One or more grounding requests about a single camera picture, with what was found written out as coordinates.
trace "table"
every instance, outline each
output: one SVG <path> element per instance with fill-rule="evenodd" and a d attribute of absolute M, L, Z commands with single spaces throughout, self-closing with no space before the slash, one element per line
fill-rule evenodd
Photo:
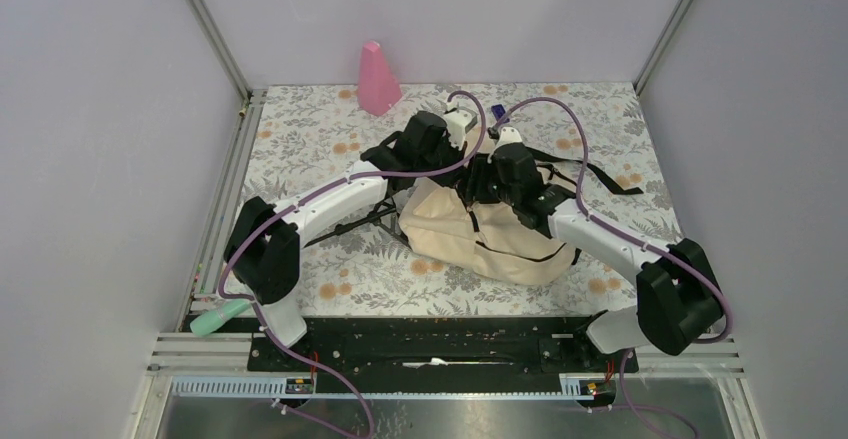
<path fill-rule="evenodd" d="M 273 202 L 333 178 L 363 150 L 402 129 L 416 111 L 439 112 L 440 102 L 460 88 L 480 99 L 487 117 L 495 104 L 508 108 L 534 96 L 567 103 L 586 130 L 590 160 L 622 186 L 645 191 L 614 196 L 587 173 L 584 192 L 590 207 L 650 236 L 680 239 L 630 83 L 406 85 L 403 99 L 382 117 L 359 108 L 354 86 L 274 86 L 267 93 L 240 200 L 259 195 Z M 460 101 L 473 108 L 470 101 Z M 532 147 L 581 157 L 577 130 L 553 104 L 530 105 L 512 123 Z M 576 166 L 558 168 L 576 177 Z M 399 198 L 400 205 L 406 197 Z M 245 290 L 233 276 L 226 288 Z M 371 225 L 304 250 L 295 294 L 307 316 L 588 315 L 635 303 L 631 284 L 585 253 L 549 285 L 518 286 L 416 255 Z"/>

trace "bag strap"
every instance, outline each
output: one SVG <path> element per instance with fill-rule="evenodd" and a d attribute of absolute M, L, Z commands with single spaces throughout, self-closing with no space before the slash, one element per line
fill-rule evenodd
<path fill-rule="evenodd" d="M 533 159 L 537 161 L 545 161 L 545 162 L 570 162 L 572 164 L 583 164 L 581 159 L 565 159 L 562 157 L 553 156 L 548 154 L 547 152 L 540 151 L 538 149 L 534 149 L 532 147 L 527 148 L 530 151 L 530 154 L 533 155 Z M 636 194 L 644 194 L 645 192 L 638 187 L 631 187 L 630 189 L 624 189 L 621 185 L 615 182 L 615 179 L 609 177 L 609 175 L 604 172 L 600 167 L 592 164 L 591 162 L 586 163 L 586 167 L 595 173 L 595 176 L 598 177 L 598 180 L 601 181 L 601 184 L 607 188 L 608 191 L 617 195 L 617 196 L 633 196 Z"/>

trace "mint green cylinder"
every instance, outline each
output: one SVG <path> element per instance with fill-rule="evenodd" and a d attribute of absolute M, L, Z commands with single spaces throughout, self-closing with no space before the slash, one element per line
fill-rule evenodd
<path fill-rule="evenodd" d="M 247 299 L 234 299 L 225 302 L 221 307 L 206 311 L 197 319 L 191 321 L 189 327 L 195 336 L 206 336 L 217 331 L 227 321 L 250 308 Z"/>

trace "floral tablecloth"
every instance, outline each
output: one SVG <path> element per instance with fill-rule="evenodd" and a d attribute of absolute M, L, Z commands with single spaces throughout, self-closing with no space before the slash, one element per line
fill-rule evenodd
<path fill-rule="evenodd" d="M 644 195 L 614 196 L 587 173 L 588 204 L 651 236 L 679 238 L 629 83 L 408 85 L 403 86 L 401 102 L 382 117 L 359 108 L 353 86 L 271 87 L 241 200 L 259 195 L 277 201 L 333 178 L 361 151 L 402 129 L 417 110 L 438 111 L 447 94 L 459 88 L 481 100 L 487 118 L 491 106 L 508 108 L 529 97 L 547 95 L 566 102 L 585 127 L 590 160 L 622 186 L 645 190 Z M 474 108 L 470 101 L 460 101 Z M 577 130 L 555 105 L 530 105 L 512 123 L 530 146 L 559 157 L 581 156 Z M 576 177 L 576 166 L 558 167 Z M 232 276 L 226 287 L 244 290 Z M 585 315 L 635 303 L 630 283 L 586 253 L 550 285 L 518 286 L 416 255 L 372 225 L 304 250 L 295 293 L 301 311 L 310 316 Z"/>

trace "pink object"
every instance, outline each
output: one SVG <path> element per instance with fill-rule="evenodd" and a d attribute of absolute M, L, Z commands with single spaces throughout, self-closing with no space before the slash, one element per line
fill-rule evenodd
<path fill-rule="evenodd" d="M 362 46 L 359 59 L 359 107 L 375 116 L 382 116 L 400 101 L 400 91 L 380 45 L 374 41 Z"/>

